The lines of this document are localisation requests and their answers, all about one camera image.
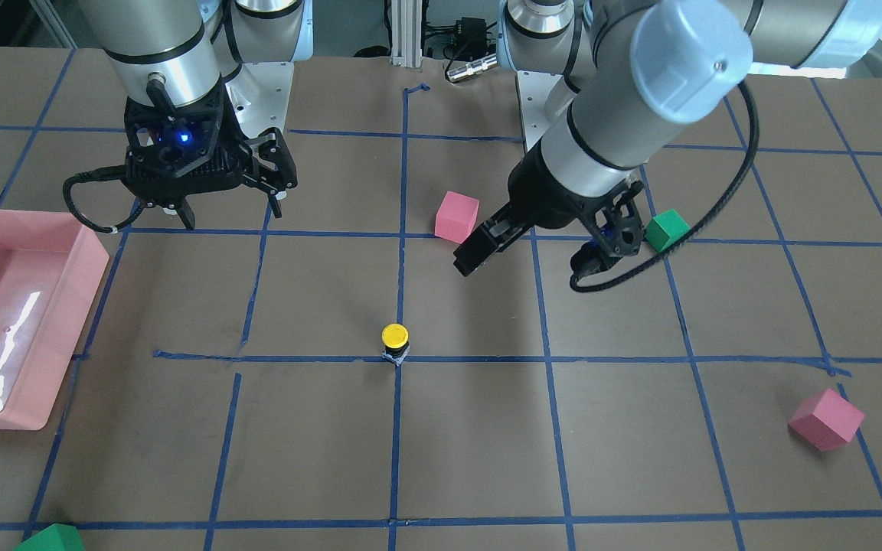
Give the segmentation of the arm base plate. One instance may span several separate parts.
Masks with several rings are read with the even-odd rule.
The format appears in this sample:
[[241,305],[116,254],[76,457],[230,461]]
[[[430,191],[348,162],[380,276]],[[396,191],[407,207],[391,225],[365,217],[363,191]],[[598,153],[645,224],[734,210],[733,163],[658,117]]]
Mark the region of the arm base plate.
[[246,64],[225,77],[236,118],[249,139],[267,129],[285,129],[294,70],[292,62]]
[[563,74],[517,72],[519,115],[528,153],[550,129],[567,128],[568,109],[577,85]]

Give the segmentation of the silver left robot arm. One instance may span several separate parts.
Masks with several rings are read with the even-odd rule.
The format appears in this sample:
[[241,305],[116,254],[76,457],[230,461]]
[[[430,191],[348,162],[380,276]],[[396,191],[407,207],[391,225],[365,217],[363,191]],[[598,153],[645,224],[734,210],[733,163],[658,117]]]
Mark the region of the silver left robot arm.
[[456,248],[475,272],[535,227],[590,233],[571,285],[643,241],[633,172],[731,91],[754,63],[848,67],[882,35],[882,1],[504,1],[498,56],[555,73],[570,98],[508,177],[510,199]]

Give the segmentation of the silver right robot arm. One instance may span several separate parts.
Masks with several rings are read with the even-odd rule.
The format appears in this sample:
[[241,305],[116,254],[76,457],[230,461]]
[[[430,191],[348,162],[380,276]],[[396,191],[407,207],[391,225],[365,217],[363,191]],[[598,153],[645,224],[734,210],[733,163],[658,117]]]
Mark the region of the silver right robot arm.
[[[283,122],[244,125],[273,101],[245,67],[293,63],[314,52],[311,1],[83,1],[87,20],[126,88],[125,161],[80,172],[62,187],[64,203],[95,233],[114,234],[161,208],[193,230],[189,196],[248,186],[274,217],[298,185]],[[119,181],[136,198],[120,223],[87,219],[76,184]]]

